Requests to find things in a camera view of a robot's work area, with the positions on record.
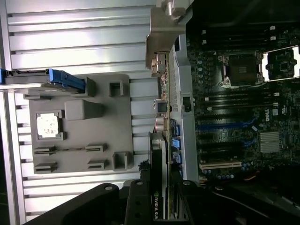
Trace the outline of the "black expansion slot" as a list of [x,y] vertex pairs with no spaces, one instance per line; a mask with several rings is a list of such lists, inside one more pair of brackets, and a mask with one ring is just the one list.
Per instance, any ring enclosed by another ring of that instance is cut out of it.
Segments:
[[243,157],[244,152],[239,151],[218,151],[218,152],[207,152],[200,155],[202,160],[213,160],[213,159],[228,159],[234,157]]

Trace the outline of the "open metal socket cover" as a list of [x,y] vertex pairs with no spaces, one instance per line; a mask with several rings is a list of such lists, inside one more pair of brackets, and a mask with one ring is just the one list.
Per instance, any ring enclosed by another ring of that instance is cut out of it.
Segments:
[[295,45],[264,52],[262,75],[265,82],[300,78],[299,46]]

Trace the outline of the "white expansion slot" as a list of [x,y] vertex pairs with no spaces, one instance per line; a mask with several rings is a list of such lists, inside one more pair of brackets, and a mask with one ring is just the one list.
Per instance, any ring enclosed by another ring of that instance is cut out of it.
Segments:
[[235,168],[235,167],[241,167],[241,166],[242,166],[242,163],[239,161],[199,164],[199,168],[201,170],[225,169],[225,168]]

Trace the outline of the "silver CPU chip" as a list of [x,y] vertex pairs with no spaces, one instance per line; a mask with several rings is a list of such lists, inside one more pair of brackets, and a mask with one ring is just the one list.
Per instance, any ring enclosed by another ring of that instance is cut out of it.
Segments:
[[54,113],[43,113],[37,117],[37,133],[42,138],[56,137],[59,133],[58,117]]

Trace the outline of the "black RAM slot white clips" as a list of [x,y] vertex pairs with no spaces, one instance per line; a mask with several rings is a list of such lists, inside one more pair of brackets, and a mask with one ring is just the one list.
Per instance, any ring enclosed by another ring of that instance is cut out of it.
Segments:
[[279,92],[260,92],[260,93],[228,93],[223,95],[213,95],[203,97],[203,101],[216,101],[216,100],[228,100],[228,99],[247,99],[252,97],[278,97]]
[[206,34],[265,34],[274,30],[276,27],[271,25],[255,26],[230,26],[230,27],[205,27]]
[[264,44],[270,41],[270,37],[264,36],[210,36],[203,38],[202,45],[245,45]]

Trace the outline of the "open black PC case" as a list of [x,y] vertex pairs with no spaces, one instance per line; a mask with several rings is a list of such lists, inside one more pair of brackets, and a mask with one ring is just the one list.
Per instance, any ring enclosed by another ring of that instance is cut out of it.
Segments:
[[186,180],[202,187],[230,186],[300,216],[300,165],[265,169],[251,180],[234,178],[201,183],[195,142],[191,65],[187,55],[187,25],[230,27],[300,23],[300,0],[194,0],[180,21],[185,32],[175,42],[172,79],[172,146]]

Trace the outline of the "CPU socket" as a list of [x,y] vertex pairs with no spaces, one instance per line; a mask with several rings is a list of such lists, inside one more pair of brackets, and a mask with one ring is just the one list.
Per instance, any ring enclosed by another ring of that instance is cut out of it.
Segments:
[[256,87],[264,84],[262,72],[263,55],[258,51],[225,52],[217,59],[222,63],[222,81],[226,89]]

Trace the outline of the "hard disk with blue carrier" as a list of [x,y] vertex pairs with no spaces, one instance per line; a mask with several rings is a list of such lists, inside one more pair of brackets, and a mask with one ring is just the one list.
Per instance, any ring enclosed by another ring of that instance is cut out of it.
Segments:
[[13,70],[0,68],[0,91],[27,95],[69,95],[85,92],[83,79],[52,68],[42,70]]

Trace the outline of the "blue expansion slot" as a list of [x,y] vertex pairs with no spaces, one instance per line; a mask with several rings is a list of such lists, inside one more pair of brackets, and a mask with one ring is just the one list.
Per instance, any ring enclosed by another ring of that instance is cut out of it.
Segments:
[[252,125],[257,118],[253,118],[249,121],[230,122],[230,123],[208,123],[195,125],[195,131],[210,131],[218,129],[230,129],[230,128],[246,128]]

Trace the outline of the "grey plastic parts rack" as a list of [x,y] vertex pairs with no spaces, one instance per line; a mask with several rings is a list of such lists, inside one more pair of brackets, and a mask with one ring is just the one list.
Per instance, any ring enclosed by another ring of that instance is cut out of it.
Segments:
[[[30,100],[33,170],[36,174],[125,171],[134,166],[129,77],[85,75],[83,94]],[[56,137],[42,138],[37,117],[54,113]]]

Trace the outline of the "silver chipset heatsink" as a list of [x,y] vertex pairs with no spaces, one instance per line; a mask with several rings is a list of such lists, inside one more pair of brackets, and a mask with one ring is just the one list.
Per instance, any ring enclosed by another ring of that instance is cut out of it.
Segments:
[[262,132],[259,134],[260,152],[263,154],[280,152],[282,149],[279,132]]

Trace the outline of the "green motherboard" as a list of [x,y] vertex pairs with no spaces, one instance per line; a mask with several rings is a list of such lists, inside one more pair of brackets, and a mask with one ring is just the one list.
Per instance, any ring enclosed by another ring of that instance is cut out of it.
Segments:
[[[208,123],[230,123],[257,120],[245,128],[195,131],[198,159],[198,174],[201,183],[225,181],[234,178],[251,180],[265,169],[300,165],[300,78],[264,82],[256,87],[226,89],[219,86],[222,81],[222,63],[218,56],[226,52],[263,53],[284,47],[299,46],[300,23],[261,24],[276,28],[265,34],[206,34],[204,25],[188,24],[187,57],[191,65],[195,125]],[[270,41],[264,44],[202,45],[203,38],[210,36],[264,36]],[[203,97],[230,93],[279,92],[278,97],[251,97],[203,101]],[[260,152],[259,134],[279,132],[280,152]],[[239,151],[243,157],[202,160],[207,152]],[[241,167],[201,170],[199,164],[218,162],[241,162]]]

